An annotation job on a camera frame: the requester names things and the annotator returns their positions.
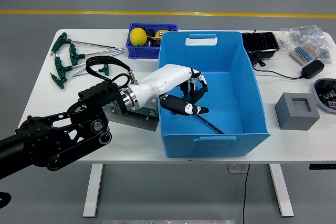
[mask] blue storage box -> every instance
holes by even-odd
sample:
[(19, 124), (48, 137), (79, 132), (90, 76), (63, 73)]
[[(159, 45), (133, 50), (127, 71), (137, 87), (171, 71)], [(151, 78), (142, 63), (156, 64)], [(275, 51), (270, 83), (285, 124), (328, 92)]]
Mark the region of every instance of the blue storage box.
[(146, 31), (148, 29), (153, 29), (154, 33), (159, 30), (178, 30), (178, 25), (176, 24), (146, 24), (146, 23), (131, 23), (128, 31), (126, 47), (128, 48), (128, 58), (129, 59), (157, 59), (159, 57), (160, 47), (135, 47), (130, 42), (130, 33), (134, 28), (145, 27)]
[[(168, 63), (202, 72), (209, 91), (196, 105), (209, 108), (209, 112), (201, 116), (224, 134), (216, 133), (193, 115), (173, 114), (159, 107), (161, 137), (167, 157), (245, 156), (270, 136), (241, 33), (166, 33), (161, 41), (159, 68)], [(169, 94), (183, 96), (179, 88)]]

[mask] gray cube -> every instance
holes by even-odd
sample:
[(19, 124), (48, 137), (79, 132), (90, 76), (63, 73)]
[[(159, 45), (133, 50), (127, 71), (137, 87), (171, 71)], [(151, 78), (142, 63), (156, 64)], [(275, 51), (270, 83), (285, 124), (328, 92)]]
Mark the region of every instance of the gray cube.
[(283, 93), (275, 105), (282, 130), (309, 130), (320, 118), (312, 94)]

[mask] robotic arm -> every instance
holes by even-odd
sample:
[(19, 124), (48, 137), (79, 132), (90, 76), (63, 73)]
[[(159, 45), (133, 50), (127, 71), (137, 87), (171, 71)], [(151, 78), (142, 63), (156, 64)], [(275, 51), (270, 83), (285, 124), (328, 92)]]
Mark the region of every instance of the robotic arm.
[[(108, 79), (93, 71), (96, 64), (115, 64), (126, 68), (128, 74)], [(0, 179), (34, 164), (58, 170), (105, 146), (112, 139), (108, 119), (102, 107), (113, 103), (120, 115), (128, 109), (137, 110), (151, 98), (160, 99), (160, 105), (181, 115), (207, 113), (208, 108), (198, 107), (181, 98), (166, 94), (180, 86), (185, 97), (199, 100), (206, 92), (207, 84), (203, 75), (188, 67), (166, 65), (151, 73), (139, 83), (132, 70), (120, 60), (99, 56), (87, 60), (87, 71), (105, 81), (79, 92), (78, 101), (67, 112), (46, 116), (29, 116), (15, 131), (15, 135), (0, 140)], [(127, 76), (128, 81), (118, 86), (114, 80)], [(196, 79), (202, 84), (202, 93), (196, 92)], [(56, 121), (70, 118), (71, 124), (54, 127)]]

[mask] bin handle slot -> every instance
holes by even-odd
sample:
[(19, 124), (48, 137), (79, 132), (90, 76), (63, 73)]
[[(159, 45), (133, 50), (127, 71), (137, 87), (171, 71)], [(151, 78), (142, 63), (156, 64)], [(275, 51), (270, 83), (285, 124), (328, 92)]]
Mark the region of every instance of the bin handle slot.
[(200, 136), (199, 138), (195, 138), (194, 142), (207, 142), (207, 141), (228, 141), (235, 142), (237, 141), (236, 136)]
[(190, 34), (185, 40), (187, 46), (216, 46), (216, 34)]

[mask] white table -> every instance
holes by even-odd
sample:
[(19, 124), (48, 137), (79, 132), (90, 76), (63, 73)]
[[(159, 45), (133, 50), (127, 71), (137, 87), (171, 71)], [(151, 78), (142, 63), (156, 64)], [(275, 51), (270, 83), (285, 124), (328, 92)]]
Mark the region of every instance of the white table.
[[(50, 72), (55, 71), (54, 58), (50, 56), (51, 47), (63, 32), (68, 38), (76, 41), (85, 41), (102, 45), (112, 45), (125, 48), (128, 30), (114, 29), (63, 29), (57, 31), (51, 43), (45, 62), (31, 93), (27, 107), (21, 119), (22, 123), (28, 115), (47, 116), (65, 112), (70, 105), (78, 100), (77, 93), (101, 82), (90, 75), (74, 77), (65, 83), (61, 90), (53, 83)], [(329, 34), (325, 34), (328, 42), (333, 46), (330, 54), (336, 62), (336, 45)], [(76, 46), (78, 54), (104, 51), (105, 49), (88, 46)], [(63, 66), (69, 66), (69, 47), (64, 45), (57, 52)], [(157, 69), (156, 59), (128, 59), (127, 49), (124, 54), (116, 58), (128, 64), (141, 80)], [(278, 71), (282, 74), (298, 77), (301, 66), (295, 63), (287, 52), (276, 52), (272, 58), (265, 60), (264, 69)], [(110, 66), (110, 76), (122, 72), (120, 67)], [(293, 216), (286, 184), (283, 179), (281, 163), (336, 163), (336, 146), (334, 127), (336, 116), (329, 114), (320, 107), (321, 118), (308, 131), (280, 130), (275, 112), (275, 104), (284, 92), (311, 93), (313, 83), (320, 78), (336, 78), (336, 66), (327, 65), (314, 78), (288, 80), (268, 73), (256, 73), (262, 101), (264, 104), (266, 122), (270, 137), (258, 145), (249, 154), (243, 157), (222, 158), (167, 158), (164, 155), (160, 136), (160, 126), (155, 132), (110, 122), (109, 127), (113, 134), (112, 142), (107, 146), (81, 158), (77, 163), (93, 164), (89, 182), (84, 217), (94, 217), (97, 207), (100, 176), (103, 164), (181, 164), (181, 163), (223, 163), (223, 164), (270, 164), (272, 177), (278, 196), (282, 216)]]

